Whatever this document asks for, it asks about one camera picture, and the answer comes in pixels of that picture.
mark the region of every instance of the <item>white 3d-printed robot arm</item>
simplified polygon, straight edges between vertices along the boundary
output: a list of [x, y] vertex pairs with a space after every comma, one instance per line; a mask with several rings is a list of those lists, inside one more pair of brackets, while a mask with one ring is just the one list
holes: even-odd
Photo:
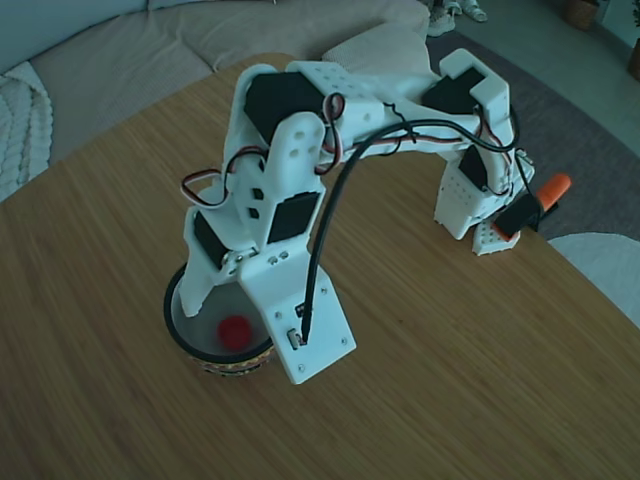
[[[199, 194], [215, 208], [194, 206], [187, 214], [184, 235], [189, 260], [180, 285], [185, 314], [196, 315], [215, 286], [238, 281], [258, 307], [294, 383], [305, 381], [353, 350], [355, 341], [349, 324], [322, 269], [314, 295], [313, 315], [318, 321], [314, 322], [310, 341], [303, 347], [298, 342], [309, 263], [307, 243], [325, 195], [317, 168], [333, 162], [331, 150], [337, 148], [328, 145], [331, 133], [327, 119], [321, 118], [317, 99], [326, 100], [336, 92], [344, 99], [335, 119], [344, 151], [341, 162], [375, 132], [419, 119], [448, 120], [479, 134], [488, 143], [509, 144], [514, 132], [507, 83], [464, 50], [449, 55], [440, 66], [443, 75], [451, 79], [475, 72], [479, 80], [468, 93], [482, 115], [474, 111], [447, 113], [423, 106], [421, 95], [441, 80], [435, 74], [360, 76], [324, 62], [293, 62], [284, 76], [269, 65], [246, 70], [234, 96], [223, 181], [214, 181]], [[258, 78], [263, 82], [260, 88], [256, 87]], [[288, 95], [299, 98], [300, 103], [294, 105], [293, 112], [284, 109], [282, 118], [277, 118], [272, 115], [272, 110], [280, 108], [273, 103], [277, 99], [264, 92], [282, 88], [286, 82], [293, 82]], [[450, 127], [418, 126], [390, 134], [363, 156], [411, 150], [444, 157], [448, 163], [435, 219], [460, 239], [470, 227], [508, 205], [523, 188], [512, 153], [478, 149], [474, 165], [482, 164], [484, 186], [480, 188], [469, 170], [461, 168], [471, 144]], [[238, 158], [237, 152], [248, 146], [268, 154], [249, 153]], [[525, 165], [525, 174], [533, 176], [530, 164]], [[510, 248], [516, 241], [492, 251]]]

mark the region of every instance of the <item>red object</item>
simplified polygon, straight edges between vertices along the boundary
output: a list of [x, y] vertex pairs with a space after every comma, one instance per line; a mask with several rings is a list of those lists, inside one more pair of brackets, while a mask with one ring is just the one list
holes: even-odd
[[540, 190], [536, 192], [536, 197], [540, 201], [540, 205], [546, 212], [560, 200], [560, 197], [567, 193], [571, 187], [571, 178], [566, 173], [556, 173], [551, 180], [545, 183]]
[[232, 315], [220, 322], [217, 334], [225, 348], [237, 352], [249, 346], [253, 330], [245, 317]]

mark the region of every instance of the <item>floor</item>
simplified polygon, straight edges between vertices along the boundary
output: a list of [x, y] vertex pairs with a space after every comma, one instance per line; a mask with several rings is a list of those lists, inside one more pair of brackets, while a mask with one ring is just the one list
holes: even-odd
[[457, 31], [537, 77], [640, 155], [640, 83], [626, 71], [630, 49], [560, 14], [562, 0], [480, 0], [489, 22], [457, 18]]

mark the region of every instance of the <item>plant pot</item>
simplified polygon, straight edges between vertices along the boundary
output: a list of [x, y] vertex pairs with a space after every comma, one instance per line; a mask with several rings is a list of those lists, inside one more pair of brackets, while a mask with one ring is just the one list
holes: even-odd
[[588, 0], [567, 0], [564, 20], [579, 30], [589, 30], [596, 19], [598, 6]]
[[640, 81], [640, 38], [636, 42], [636, 46], [631, 52], [631, 60], [629, 60], [629, 73], [633, 78]]

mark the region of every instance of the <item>black cable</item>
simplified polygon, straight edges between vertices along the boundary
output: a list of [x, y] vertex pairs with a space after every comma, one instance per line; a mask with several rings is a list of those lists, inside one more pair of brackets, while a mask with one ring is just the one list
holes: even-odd
[[229, 172], [233, 173], [233, 167], [236, 163], [236, 160], [242, 158], [247, 155], [258, 155], [262, 160], [266, 162], [268, 152], [262, 148], [256, 147], [255, 149], [249, 149], [246, 151], [238, 151], [227, 163], [227, 168], [224, 169], [224, 178], [223, 178], [223, 191], [227, 191], [227, 179], [229, 178]]
[[327, 205], [322, 212], [322, 217], [320, 218], [320, 224], [318, 225], [318, 232], [316, 233], [316, 238], [313, 243], [313, 249], [311, 251], [311, 258], [309, 259], [309, 269], [307, 272], [307, 283], [305, 289], [304, 296], [304, 307], [302, 312], [302, 344], [306, 344], [309, 340], [309, 332], [311, 331], [311, 317], [313, 314], [313, 294], [316, 287], [316, 276], [318, 274], [318, 265], [320, 263], [320, 255], [322, 253], [322, 247], [324, 246], [324, 241], [327, 237], [327, 232], [329, 230], [329, 224], [331, 223], [331, 219], [333, 218], [333, 214], [338, 206], [338, 201], [340, 200], [340, 195], [342, 195], [342, 191], [347, 183], [349, 175], [353, 171], [354, 167], [371, 145], [377, 140], [383, 139], [387, 135], [391, 135], [393, 133], [399, 132], [401, 130], [407, 130], [408, 128], [417, 128], [417, 127], [447, 127], [455, 130], [463, 137], [471, 140], [475, 145], [484, 148], [485, 150], [489, 150], [497, 153], [505, 153], [513, 150], [517, 145], [520, 139], [520, 122], [518, 116], [511, 107], [511, 123], [513, 126], [513, 140], [505, 146], [494, 145], [492, 143], [486, 142], [481, 138], [477, 137], [475, 134], [470, 132], [464, 127], [461, 127], [455, 122], [451, 120], [441, 120], [441, 119], [421, 119], [421, 120], [411, 120], [406, 122], [397, 123], [395, 125], [390, 125], [389, 127], [378, 130], [377, 132], [371, 134], [368, 138], [366, 138], [363, 142], [358, 144], [358, 147], [351, 154], [349, 159], [346, 161], [344, 168], [338, 175], [336, 183], [334, 184], [333, 190], [331, 191], [331, 195], [329, 195], [329, 200], [327, 201]]
[[[529, 185], [529, 180], [527, 180], [526, 175], [524, 174], [524, 169], [522, 168], [522, 163], [520, 162], [520, 157], [518, 155], [513, 156], [515, 158], [516, 166], [518, 167], [518, 172], [520, 172], [520, 177], [522, 177], [522, 182], [524, 183], [524, 188], [527, 190], [527, 193], [531, 195], [533, 198], [537, 198], [533, 191], [531, 190], [531, 186]], [[533, 231], [537, 232], [540, 227], [540, 218], [542, 217], [542, 206], [538, 205], [538, 211], [536, 212], [536, 223], [533, 225]]]
[[395, 103], [383, 103], [383, 105], [385, 107], [391, 108], [391, 111], [396, 116], [400, 117], [400, 120], [402, 120], [402, 123], [404, 123], [406, 125], [405, 130], [409, 134], [409, 137], [411, 137], [411, 141], [414, 143], [414, 145], [416, 143], [418, 143], [418, 140], [416, 139], [416, 132], [414, 132], [413, 127], [411, 125], [409, 125], [409, 122], [407, 122], [407, 119], [405, 118], [405, 116], [397, 110], [396, 104]]
[[498, 192], [494, 192], [493, 189], [489, 186], [489, 185], [485, 185], [485, 188], [487, 190], [489, 190], [493, 195], [495, 195], [496, 197], [504, 197], [505, 195], [509, 195], [509, 193], [511, 193], [511, 190], [505, 190], [502, 193], [498, 193]]

